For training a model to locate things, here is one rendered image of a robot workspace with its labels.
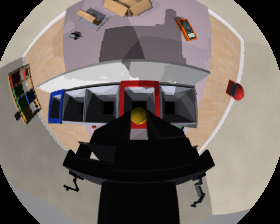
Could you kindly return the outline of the red square band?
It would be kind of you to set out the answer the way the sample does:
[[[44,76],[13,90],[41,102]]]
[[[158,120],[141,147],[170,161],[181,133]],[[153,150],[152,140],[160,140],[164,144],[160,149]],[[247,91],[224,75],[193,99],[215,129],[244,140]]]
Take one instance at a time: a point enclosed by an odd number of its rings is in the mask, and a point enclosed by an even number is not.
[[[151,80],[125,80],[120,83],[119,117],[124,114],[125,87],[154,87],[155,115],[160,118],[159,81]],[[132,129],[146,129],[146,121],[142,124],[131,123]]]

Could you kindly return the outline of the orange digital multimeter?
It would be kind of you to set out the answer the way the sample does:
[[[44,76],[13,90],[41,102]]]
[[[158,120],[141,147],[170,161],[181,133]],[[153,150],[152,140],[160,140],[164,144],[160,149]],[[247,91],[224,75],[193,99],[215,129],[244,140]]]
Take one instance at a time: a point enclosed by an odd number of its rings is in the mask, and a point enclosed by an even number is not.
[[[183,33],[186,41],[196,40],[197,36],[189,23],[189,21],[185,19],[179,19],[176,21],[178,27],[180,28],[181,32]]]

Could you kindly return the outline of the yellow marble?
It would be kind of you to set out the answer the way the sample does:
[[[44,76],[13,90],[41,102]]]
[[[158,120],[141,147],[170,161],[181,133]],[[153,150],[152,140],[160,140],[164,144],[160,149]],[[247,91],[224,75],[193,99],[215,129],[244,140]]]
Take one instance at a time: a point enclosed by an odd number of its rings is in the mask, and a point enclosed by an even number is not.
[[[131,111],[131,120],[135,124],[142,124],[147,119],[147,112],[141,107],[136,107]]]

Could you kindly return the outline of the blue square band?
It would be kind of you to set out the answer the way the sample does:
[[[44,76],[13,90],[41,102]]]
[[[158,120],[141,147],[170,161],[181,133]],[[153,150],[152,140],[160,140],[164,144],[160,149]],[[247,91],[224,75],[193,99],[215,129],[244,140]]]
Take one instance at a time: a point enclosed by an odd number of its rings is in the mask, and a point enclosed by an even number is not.
[[[48,122],[50,122],[50,123],[62,124],[62,107],[63,107],[64,92],[65,92],[65,89],[51,92],[51,95],[50,95],[50,102],[49,102],[49,113],[48,113]],[[59,119],[50,118],[50,116],[51,116],[52,96],[56,96],[56,95],[61,95],[60,109],[59,109]]]

